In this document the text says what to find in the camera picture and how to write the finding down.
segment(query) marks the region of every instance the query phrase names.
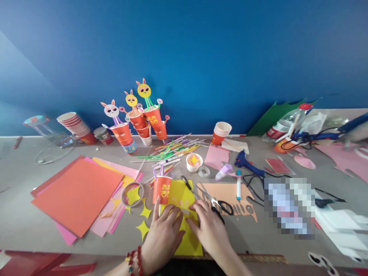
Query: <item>craft table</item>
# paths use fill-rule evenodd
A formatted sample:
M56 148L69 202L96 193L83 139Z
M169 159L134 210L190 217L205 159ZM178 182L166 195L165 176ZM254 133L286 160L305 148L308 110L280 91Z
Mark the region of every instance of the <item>craft table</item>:
M248 160L253 161L255 166L263 169L266 166L265 158L277 158L277 153L270 144L261 141L258 137L234 138L246 141L250 154ZM112 144L105 146L101 143L88 146L77 145L73 151L64 158L47 165L36 165L35 156L48 145L48 141L41 137L24 137L18 149L7 149L7 145L16 138L0 138L0 191L8 187L5 192L0 193L0 249L80 253L96 255L126 255L141 244L141 233L135 227L140 225L145 217L139 216L143 210L140 203L131 209L131 214L125 212L113 235L106 234L100 238L92 232L80 239L74 246L67 246L52 219L36 208L31 201L33 197L30 192L62 168L76 159L79 155L99 157L111 162L139 169L141 163L129 163L137 160L134 156L128 156L115 140ZM134 137L138 146L136 156L145 156L149 146L143 146L138 137ZM153 141L154 146L161 145L158 140ZM208 148L200 147L196 153L206 157ZM334 169L334 162L317 149L308 151L310 158L316 164L315 170L306 169L298 165L293 157L285 154L284 161L296 173L294 177L307 178L312 187L344 198L348 203L335 203L335 209L351 209L359 215L368 216L368 205L366 197L368 185L360 178L352 178L341 171ZM230 163L234 163L236 152L230 153ZM142 182L151 178L152 164L145 163L142 167L144 176ZM245 168L242 174L249 174ZM185 175L193 184L215 182L216 171L212 169L211 178L204 180L197 173L189 173L186 169L185 159L182 158L180 165L172 171L179 179ZM235 183L235 178L226 176L223 183ZM259 195L263 195L263 189L259 180L252 182L252 187ZM151 189L146 189L148 194L147 207L152 206ZM249 251L254 254L276 254L283 255L289 263L311 265L307 257L309 251L324 255L335 266L361 266L349 257L343 256L323 233L316 229L314 240L295 240L292 235L282 235L280 230L269 218L263 207L254 204L254 210L258 218L256 223L251 216L224 216L226 228L233 248L238 253Z

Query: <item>black scissors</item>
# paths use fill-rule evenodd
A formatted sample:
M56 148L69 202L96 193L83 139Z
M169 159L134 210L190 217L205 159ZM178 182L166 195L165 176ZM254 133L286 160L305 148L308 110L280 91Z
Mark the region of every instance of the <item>black scissors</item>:
M197 188L200 189L200 191L210 200L211 204L212 204L212 207L211 207L211 210L213 212L215 212L218 217L220 218L220 220L222 221L223 224L225 224L225 221L223 220L221 214L220 214L220 211L217 210L217 208L215 207L215 204L217 204L225 213L229 214L229 215L233 215L234 214L234 210L233 210L233 207L231 207L231 205L225 201L222 201L222 200L215 200L214 198L212 198L210 196L210 194L208 193L207 189L203 186L202 183L200 183L202 185L202 188L204 190L202 190L200 187L198 187L197 185Z

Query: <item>plastic bottle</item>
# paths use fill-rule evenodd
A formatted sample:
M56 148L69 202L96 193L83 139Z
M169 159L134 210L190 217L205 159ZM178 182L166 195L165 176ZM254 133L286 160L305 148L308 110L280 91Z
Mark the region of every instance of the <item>plastic bottle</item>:
M276 142L278 138L282 137L289 131L289 128L294 123L297 114L299 114L299 119L297 122L297 124L299 125L303 121L304 117L307 115L307 111L312 107L313 105L311 105L310 103L302 103L298 109L290 111L289 113L284 115L273 127L271 127L262 136L262 140L271 143Z
M231 171L233 169L233 166L230 164L225 164L221 170L218 171L218 173L215 176L215 180L216 181L220 181L221 179L223 179L228 173L229 171Z

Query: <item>white rabbit face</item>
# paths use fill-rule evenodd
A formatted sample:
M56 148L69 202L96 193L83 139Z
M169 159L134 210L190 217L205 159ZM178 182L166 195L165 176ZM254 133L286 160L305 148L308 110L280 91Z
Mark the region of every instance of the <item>white rabbit face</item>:
M119 115L119 109L115 105L107 105L104 108L105 114L111 118L115 118Z

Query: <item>hot glue gun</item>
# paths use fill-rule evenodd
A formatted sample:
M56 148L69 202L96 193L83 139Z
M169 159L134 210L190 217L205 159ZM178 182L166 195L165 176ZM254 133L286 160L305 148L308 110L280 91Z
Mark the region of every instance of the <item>hot glue gun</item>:
M235 166L241 168L241 167L245 167L248 170L250 170L252 173L255 173L258 176L262 176L265 177L265 171L257 169L255 166L253 166L251 163L249 163L247 161L247 159L245 159L245 151L242 150L241 152L239 152L237 159L235 160Z

